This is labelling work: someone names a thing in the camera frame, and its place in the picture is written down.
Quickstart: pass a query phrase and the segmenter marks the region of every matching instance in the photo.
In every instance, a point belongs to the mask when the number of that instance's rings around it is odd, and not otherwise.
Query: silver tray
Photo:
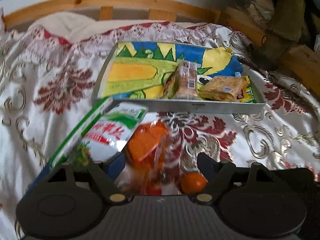
[[[97,103],[100,98],[97,98],[100,83],[102,81],[105,70],[111,60],[117,44],[110,51],[105,63],[103,64],[99,76],[96,81],[96,86],[92,92],[93,104]],[[189,112],[201,114],[258,114],[261,112],[266,102],[257,89],[255,84],[251,81],[253,96],[256,103],[239,103],[239,102],[219,102],[208,100],[183,100],[183,99],[130,99],[130,98],[114,98],[111,107],[119,104],[122,101],[129,101],[149,107],[149,112]]]

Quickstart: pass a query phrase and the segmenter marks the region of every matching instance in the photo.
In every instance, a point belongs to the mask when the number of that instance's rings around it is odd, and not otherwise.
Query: wooden bed frame
[[[4,16],[7,27],[37,20],[49,14],[79,8],[100,8],[99,20],[111,20],[113,7],[149,9],[149,20],[175,22],[177,15],[199,22],[217,23],[240,30],[256,47],[263,44],[265,33],[250,18],[236,9],[208,10],[175,0],[48,0],[17,10]],[[280,69],[297,78],[320,96],[320,56],[306,46],[297,46],[279,60]]]
[[[241,30],[257,46],[264,32],[245,14],[228,8],[225,12],[208,10],[175,0],[48,0],[12,12],[4,17],[7,27],[37,20],[49,14],[87,7],[100,7],[99,20],[111,20],[113,7],[149,9],[149,20],[176,21],[177,14],[199,22],[217,23]]]

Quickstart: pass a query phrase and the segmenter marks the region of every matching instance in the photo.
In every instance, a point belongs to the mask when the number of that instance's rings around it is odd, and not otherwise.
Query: snack package
[[[163,98],[198,100],[197,63],[181,60],[164,85]]]
[[[159,145],[164,146],[168,134],[167,128],[159,120],[140,125],[127,146],[132,161],[139,166],[153,169],[155,153],[159,150]]]
[[[202,98],[232,102],[244,86],[242,77],[215,76],[199,90]]]
[[[121,102],[84,135],[69,161],[87,165],[90,160],[106,162],[113,158],[123,150],[147,111],[145,106]]]
[[[244,79],[244,85],[237,96],[237,101],[240,103],[256,103],[249,76],[243,76],[242,78]]]
[[[38,177],[29,187],[27,192],[33,191],[35,186],[48,175],[53,168],[59,164],[66,162],[70,156],[72,149],[81,141],[83,136],[87,131],[95,124],[95,122],[103,115],[103,113],[112,104],[113,98],[103,98],[101,99],[87,114],[86,116],[76,125],[76,127],[71,131],[71,133],[65,138],[61,145],[54,152],[53,156],[42,169]]]

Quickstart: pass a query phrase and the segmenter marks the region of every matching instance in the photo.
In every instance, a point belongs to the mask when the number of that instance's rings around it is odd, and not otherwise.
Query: floral bedspread
[[[192,169],[195,147],[216,160],[269,169],[307,167],[320,180],[319,103],[301,84],[250,61],[250,41],[238,31],[207,24],[122,27],[69,43],[43,26],[0,33],[0,239],[23,236],[15,208],[66,135],[91,109],[92,88],[117,41],[184,42],[229,47],[267,101],[256,115],[154,113],[177,138],[167,168]]]

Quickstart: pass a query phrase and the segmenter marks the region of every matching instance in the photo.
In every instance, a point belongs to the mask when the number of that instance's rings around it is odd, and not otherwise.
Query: green and white package
[[[148,108],[121,102],[92,126],[70,156],[71,163],[106,162],[121,152]]]
[[[101,99],[86,116],[77,124],[67,138],[61,143],[49,160],[49,169],[53,169],[57,165],[67,161],[72,149],[81,141],[88,130],[97,122],[103,113],[112,104],[113,98]]]

